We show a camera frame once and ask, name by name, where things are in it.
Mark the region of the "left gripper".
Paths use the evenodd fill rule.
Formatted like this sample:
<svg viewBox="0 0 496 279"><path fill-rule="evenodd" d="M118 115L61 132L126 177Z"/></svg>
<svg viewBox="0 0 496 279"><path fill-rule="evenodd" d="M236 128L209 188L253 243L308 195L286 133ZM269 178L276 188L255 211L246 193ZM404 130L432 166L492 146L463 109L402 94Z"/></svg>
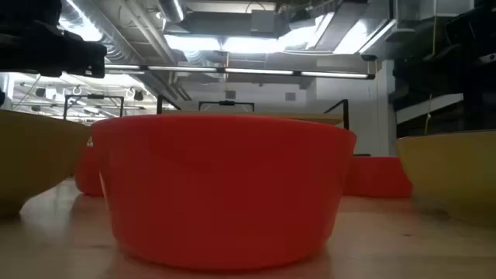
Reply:
<svg viewBox="0 0 496 279"><path fill-rule="evenodd" d="M106 55L104 45L84 41L79 36L63 36L57 29L41 22L0 22L0 72L59 77L64 71L103 78Z"/></svg>

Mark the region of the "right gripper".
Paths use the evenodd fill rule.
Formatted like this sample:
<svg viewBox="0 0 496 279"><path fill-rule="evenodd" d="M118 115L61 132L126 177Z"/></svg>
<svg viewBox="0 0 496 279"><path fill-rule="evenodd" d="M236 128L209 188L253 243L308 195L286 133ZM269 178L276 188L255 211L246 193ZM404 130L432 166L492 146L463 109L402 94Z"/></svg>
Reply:
<svg viewBox="0 0 496 279"><path fill-rule="evenodd" d="M435 59L449 78L451 90L496 95L496 22L449 22L448 45ZM426 101L430 91L422 66L431 51L398 52L394 59L393 101Z"/></svg>

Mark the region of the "yellow pear-print ceramic bowl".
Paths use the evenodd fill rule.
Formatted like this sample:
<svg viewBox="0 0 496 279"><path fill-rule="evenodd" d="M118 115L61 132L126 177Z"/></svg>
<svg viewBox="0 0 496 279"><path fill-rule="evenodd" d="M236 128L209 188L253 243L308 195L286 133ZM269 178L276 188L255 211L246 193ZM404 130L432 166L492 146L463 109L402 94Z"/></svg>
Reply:
<svg viewBox="0 0 496 279"><path fill-rule="evenodd" d="M0 110L0 219L72 174L89 138L80 123Z"/></svg>
<svg viewBox="0 0 496 279"><path fill-rule="evenodd" d="M496 227L496 129L408 136L395 146L415 198L462 222Z"/></svg>

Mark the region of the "red plastic mini bowl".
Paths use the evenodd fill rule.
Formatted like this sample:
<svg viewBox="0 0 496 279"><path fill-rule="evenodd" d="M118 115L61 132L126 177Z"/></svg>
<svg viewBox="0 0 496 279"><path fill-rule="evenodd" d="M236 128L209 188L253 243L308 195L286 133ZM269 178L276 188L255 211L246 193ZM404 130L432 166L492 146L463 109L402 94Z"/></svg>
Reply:
<svg viewBox="0 0 496 279"><path fill-rule="evenodd" d="M95 148L87 146L81 153L74 169L77 189L84 195L103 197L98 158Z"/></svg>
<svg viewBox="0 0 496 279"><path fill-rule="evenodd" d="M259 115L140 115L93 126L119 247L156 264L252 270L332 234L356 135Z"/></svg>
<svg viewBox="0 0 496 279"><path fill-rule="evenodd" d="M354 157L343 194L365 198L410 198L413 186L397 157Z"/></svg>

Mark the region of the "wooden shelf with black legs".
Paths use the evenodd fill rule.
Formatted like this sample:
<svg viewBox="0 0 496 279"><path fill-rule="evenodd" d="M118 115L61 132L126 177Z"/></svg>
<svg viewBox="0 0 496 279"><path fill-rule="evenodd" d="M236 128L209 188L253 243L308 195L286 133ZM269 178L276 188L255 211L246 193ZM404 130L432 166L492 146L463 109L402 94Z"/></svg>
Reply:
<svg viewBox="0 0 496 279"><path fill-rule="evenodd" d="M227 107L234 107L236 105L242 105L242 106L248 105L251 107L250 111L239 112L239 113L240 114L243 113L245 115L265 115L275 118L319 122L331 126L342 124L344 129L350 130L350 102L348 99L342 99L338 101L335 105L326 109L323 113L257 112L254 102L235 102L230 100L221 100L217 102L201 101L198 103L197 111L187 111L187 113L200 113L200 114L208 113L208 111L202 110L203 105L219 105L219 106L227 106ZM331 111L337 109L340 106L342 106L341 115L331 114Z"/></svg>

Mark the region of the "long ceiling light bar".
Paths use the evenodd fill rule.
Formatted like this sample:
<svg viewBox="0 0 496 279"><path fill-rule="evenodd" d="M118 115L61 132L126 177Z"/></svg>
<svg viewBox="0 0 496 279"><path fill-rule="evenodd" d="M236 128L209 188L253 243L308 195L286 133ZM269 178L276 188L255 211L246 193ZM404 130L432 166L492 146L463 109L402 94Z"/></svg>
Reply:
<svg viewBox="0 0 496 279"><path fill-rule="evenodd" d="M106 64L105 69L107 71L173 71L173 72L202 73L202 74L259 74L259 75L292 76L292 77L305 77L305 78L317 77L317 78L340 78L340 79L356 79L356 80L375 79L375 74L330 72L330 71L294 71L294 70L256 69L256 68L238 68L238 67L184 67L184 66Z"/></svg>

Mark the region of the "black metal background frame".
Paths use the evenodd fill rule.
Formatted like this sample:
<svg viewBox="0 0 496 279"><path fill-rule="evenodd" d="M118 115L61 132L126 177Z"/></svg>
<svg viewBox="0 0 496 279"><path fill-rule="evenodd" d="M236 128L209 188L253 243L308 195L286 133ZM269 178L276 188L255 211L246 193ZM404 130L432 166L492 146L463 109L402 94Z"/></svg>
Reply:
<svg viewBox="0 0 496 279"><path fill-rule="evenodd" d="M98 94L89 94L89 95L65 95L64 96L64 112L63 112L63 119L67 118L67 111L69 109L69 101L73 100L74 103L79 101L82 98L87 98L87 99L94 99L94 100L102 100L102 99L117 99L120 100L120 105L117 106L119 109L119 117L123 117L124 113L124 98L122 96L111 96L111 95L98 95Z"/></svg>

